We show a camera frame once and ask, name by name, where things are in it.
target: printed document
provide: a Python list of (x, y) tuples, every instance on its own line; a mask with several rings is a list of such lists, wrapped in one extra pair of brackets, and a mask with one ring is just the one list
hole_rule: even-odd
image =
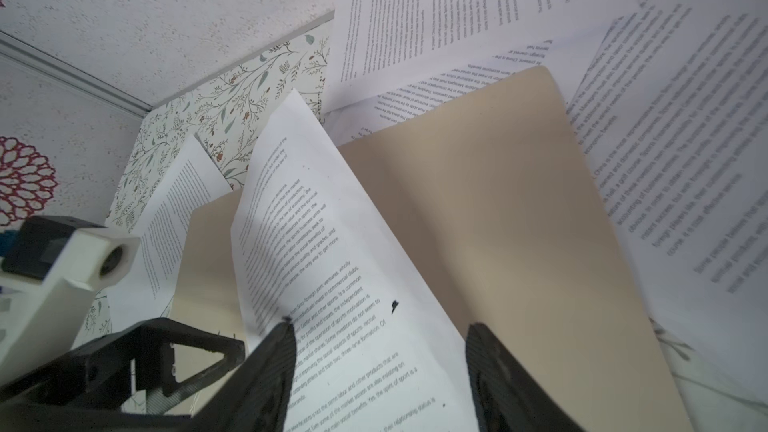
[(228, 192), (216, 164), (188, 136), (130, 231), (141, 245), (129, 273), (107, 289), (112, 331), (162, 315), (176, 290), (192, 211)]
[(637, 5), (638, 0), (338, 0), (323, 111), (479, 57), (580, 34)]
[(566, 40), (546, 40), (509, 50), (487, 60), (430, 77), (427, 80), (331, 111), (324, 128), (337, 146), (420, 116), (456, 97), (497, 82), (515, 72), (544, 65), (566, 105), (576, 93), (608, 27)]
[(768, 400), (768, 2), (642, 0), (568, 114), (651, 316)]
[(297, 91), (249, 170), (237, 292), (250, 350), (296, 328), (285, 431), (477, 430), (464, 340)]

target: metal strip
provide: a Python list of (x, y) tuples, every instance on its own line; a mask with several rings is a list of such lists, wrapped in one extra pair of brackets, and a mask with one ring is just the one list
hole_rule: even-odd
[(90, 76), (61, 62), (45, 52), (35, 49), (8, 34), (0, 32), (0, 56), (11, 62), (16, 62), (34, 72), (43, 74), (56, 82), (62, 82), (96, 99), (102, 100), (114, 107), (128, 112), (133, 116), (144, 118), (152, 107), (115, 89), (106, 82)]

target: red circular motif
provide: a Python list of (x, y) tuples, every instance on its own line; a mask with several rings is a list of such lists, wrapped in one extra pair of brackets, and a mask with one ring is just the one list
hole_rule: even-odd
[(0, 226), (40, 212), (53, 197), (56, 169), (33, 146), (0, 137)]

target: floral tablecloth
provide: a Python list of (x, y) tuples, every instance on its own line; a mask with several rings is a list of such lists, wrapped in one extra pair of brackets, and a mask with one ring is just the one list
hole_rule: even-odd
[[(232, 187), (242, 187), (254, 142), (283, 94), (296, 88), (320, 115), (331, 22), (276, 45), (212, 81), (150, 112), (120, 179), (107, 224), (131, 230), (178, 154), (197, 133)], [(654, 324), (664, 356), (700, 432), (768, 430), (768, 406)], [(76, 344), (111, 332), (108, 300), (100, 294)], [(134, 399), (134, 409), (140, 400)]]

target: wall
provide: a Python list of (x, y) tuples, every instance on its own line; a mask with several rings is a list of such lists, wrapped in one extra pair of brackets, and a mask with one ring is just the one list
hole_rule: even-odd
[[(0, 229), (9, 216), (38, 210), (103, 224), (139, 126), (139, 118), (0, 60)], [(36, 152), (6, 150), (10, 138)]]
[(334, 0), (0, 0), (0, 30), (153, 106)]

